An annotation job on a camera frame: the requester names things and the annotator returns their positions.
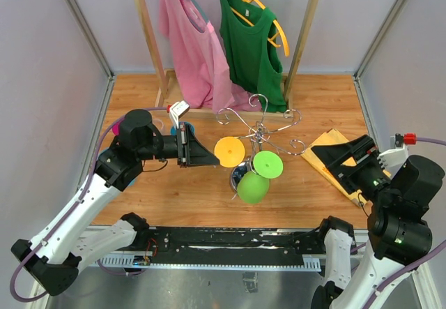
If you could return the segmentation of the yellow plastic wine glass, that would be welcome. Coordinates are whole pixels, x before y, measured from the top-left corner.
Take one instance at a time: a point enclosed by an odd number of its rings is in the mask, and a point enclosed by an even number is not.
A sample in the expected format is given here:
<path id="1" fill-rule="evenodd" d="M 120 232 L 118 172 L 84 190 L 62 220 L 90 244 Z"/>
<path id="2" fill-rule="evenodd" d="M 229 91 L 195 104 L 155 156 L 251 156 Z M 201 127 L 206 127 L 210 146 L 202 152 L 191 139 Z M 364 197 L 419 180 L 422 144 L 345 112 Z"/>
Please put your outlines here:
<path id="1" fill-rule="evenodd" d="M 223 137 L 214 147 L 214 155 L 223 167 L 238 166 L 245 158 L 245 147 L 236 137 Z"/>

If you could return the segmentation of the blue wine glass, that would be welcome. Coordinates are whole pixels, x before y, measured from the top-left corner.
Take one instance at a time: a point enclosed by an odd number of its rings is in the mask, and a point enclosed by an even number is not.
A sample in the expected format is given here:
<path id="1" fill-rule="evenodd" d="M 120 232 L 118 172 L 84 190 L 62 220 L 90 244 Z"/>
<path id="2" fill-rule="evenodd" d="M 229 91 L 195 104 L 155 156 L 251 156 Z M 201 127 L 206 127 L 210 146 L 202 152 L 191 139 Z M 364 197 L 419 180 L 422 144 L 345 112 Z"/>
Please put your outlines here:
<path id="1" fill-rule="evenodd" d="M 113 186 L 120 191 L 135 184 L 138 169 L 137 161 L 124 151 L 105 149 L 100 152 L 95 164 L 95 173 L 106 182 L 106 187 Z"/>
<path id="2" fill-rule="evenodd" d="M 188 122 L 188 121 L 180 121 L 179 122 L 179 124 L 182 124 L 182 123 L 184 123 L 186 126 L 189 126 L 190 127 L 190 130 L 193 132 L 193 133 L 195 133 L 195 128 L 194 128 L 194 125 L 193 124 L 191 124 L 190 122 Z M 175 126 L 172 126 L 171 127 L 171 129 L 170 129 L 170 135 L 176 135 L 176 127 Z"/>

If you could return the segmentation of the magenta plastic wine glass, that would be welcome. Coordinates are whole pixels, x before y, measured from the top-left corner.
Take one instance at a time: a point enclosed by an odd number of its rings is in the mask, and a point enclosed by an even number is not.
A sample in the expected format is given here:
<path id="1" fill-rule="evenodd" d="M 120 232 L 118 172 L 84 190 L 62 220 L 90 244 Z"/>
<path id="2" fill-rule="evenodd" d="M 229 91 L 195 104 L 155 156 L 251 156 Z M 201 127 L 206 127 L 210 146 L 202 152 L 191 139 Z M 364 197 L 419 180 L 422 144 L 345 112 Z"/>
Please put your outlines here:
<path id="1" fill-rule="evenodd" d="M 119 126 L 123 120 L 118 120 L 111 128 L 112 133 L 117 136 L 119 134 Z"/>

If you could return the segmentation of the clear wine glass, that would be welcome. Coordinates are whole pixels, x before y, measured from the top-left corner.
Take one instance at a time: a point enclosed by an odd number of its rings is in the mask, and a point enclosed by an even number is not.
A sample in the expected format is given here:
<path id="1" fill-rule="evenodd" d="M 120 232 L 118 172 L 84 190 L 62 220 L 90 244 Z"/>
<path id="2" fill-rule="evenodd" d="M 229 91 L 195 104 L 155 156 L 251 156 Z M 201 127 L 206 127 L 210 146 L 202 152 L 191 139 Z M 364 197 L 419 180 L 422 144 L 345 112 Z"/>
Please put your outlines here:
<path id="1" fill-rule="evenodd" d="M 155 127 L 159 131 L 163 131 L 164 130 L 164 122 L 163 122 L 163 120 L 161 120 L 159 118 L 153 118 L 153 124 L 155 125 Z"/>

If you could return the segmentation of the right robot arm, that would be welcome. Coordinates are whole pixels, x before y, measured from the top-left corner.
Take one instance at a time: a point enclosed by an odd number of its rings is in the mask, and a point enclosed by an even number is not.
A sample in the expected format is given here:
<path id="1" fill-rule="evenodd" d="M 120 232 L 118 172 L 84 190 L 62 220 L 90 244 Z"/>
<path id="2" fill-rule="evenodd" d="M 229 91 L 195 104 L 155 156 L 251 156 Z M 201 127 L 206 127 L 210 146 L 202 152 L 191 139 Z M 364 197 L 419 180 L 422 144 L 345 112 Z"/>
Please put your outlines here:
<path id="1" fill-rule="evenodd" d="M 314 292 L 313 308 L 381 308 L 403 280 L 445 248 L 433 246 L 423 219 L 445 171 L 424 156 L 409 154 L 408 146 L 420 141 L 413 133 L 397 134 L 393 148 L 382 152 L 363 135 L 312 147 L 346 192 L 358 192 L 372 204 L 368 239 L 356 269 L 351 266 L 356 250 L 352 224 L 333 216 L 321 222 L 315 238 L 326 253 L 325 275 Z"/>

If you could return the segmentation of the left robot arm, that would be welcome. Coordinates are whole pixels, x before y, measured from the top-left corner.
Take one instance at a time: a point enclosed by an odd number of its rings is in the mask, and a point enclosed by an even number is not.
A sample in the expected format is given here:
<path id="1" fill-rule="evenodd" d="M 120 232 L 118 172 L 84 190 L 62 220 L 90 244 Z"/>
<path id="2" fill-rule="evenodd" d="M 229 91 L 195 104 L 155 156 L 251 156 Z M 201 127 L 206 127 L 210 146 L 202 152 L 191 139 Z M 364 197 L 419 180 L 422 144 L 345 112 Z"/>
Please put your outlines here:
<path id="1" fill-rule="evenodd" d="M 50 296 L 62 294 L 89 265 L 121 248 L 141 250 L 149 242 L 149 225 L 135 213 L 82 239 L 83 231 L 108 203 L 144 171 L 144 162 L 175 159 L 179 167 L 216 166 L 219 160 L 178 123 L 175 135 L 163 135 L 148 110 L 129 111 L 109 148 L 95 153 L 95 165 L 81 188 L 41 232 L 19 239 L 12 254 Z"/>

